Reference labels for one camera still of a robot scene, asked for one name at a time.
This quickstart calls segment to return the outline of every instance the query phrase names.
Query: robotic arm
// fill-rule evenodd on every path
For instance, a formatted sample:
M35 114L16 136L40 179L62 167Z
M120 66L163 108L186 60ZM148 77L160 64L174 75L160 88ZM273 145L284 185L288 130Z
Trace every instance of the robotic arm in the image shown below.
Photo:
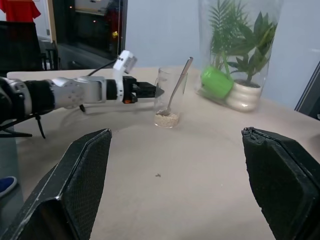
M58 77L51 80L21 81L0 77L0 131L30 118L36 118L44 137L40 116L59 108L74 109L83 104L101 104L116 100L133 104L140 98L154 98L156 87L148 82L137 82L129 74L137 59L129 51L123 51L113 66L113 78L81 76L74 79Z

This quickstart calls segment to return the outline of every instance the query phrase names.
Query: table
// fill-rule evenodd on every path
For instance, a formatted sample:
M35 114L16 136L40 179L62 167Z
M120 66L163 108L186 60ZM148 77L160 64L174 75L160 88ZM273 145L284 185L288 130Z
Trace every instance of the table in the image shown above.
M12 72L8 77L74 78L89 72ZM154 83L157 74L157 68L136 68L131 75ZM42 117L47 139L34 119L17 125L16 131L34 136L16 141L24 196L72 141L110 128L104 192L91 239L274 239L250 188L241 130L256 127L293 138L320 160L320 123L265 99L253 113L217 105L195 93L192 78L198 74L190 72L184 113L173 129L153 125L152 100L90 105L87 115L78 109L56 110ZM112 72L104 69L97 75L110 78Z

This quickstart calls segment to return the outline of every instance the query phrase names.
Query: white pot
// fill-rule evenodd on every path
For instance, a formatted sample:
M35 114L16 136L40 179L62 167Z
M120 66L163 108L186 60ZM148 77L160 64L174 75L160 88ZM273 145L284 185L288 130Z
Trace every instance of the white pot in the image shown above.
M261 93L262 87L243 86L235 82L225 102L232 109L250 112L258 106Z

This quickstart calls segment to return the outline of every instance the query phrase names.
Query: glass vase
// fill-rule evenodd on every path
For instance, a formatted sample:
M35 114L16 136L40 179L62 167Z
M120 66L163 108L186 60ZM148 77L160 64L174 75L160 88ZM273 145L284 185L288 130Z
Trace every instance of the glass vase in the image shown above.
M257 108L283 0L198 0L202 73L197 91L234 110Z

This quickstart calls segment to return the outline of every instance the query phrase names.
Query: glass cup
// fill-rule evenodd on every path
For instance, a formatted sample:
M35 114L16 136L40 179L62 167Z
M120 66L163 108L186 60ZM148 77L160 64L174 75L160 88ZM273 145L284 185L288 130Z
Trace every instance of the glass cup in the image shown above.
M184 75L180 86L172 98L169 109L168 104L181 76L182 70L182 67L159 68L158 78L155 82L156 91L154 99L154 124L159 127L173 128L179 123L188 74ZM167 109L169 110L168 115L160 114Z

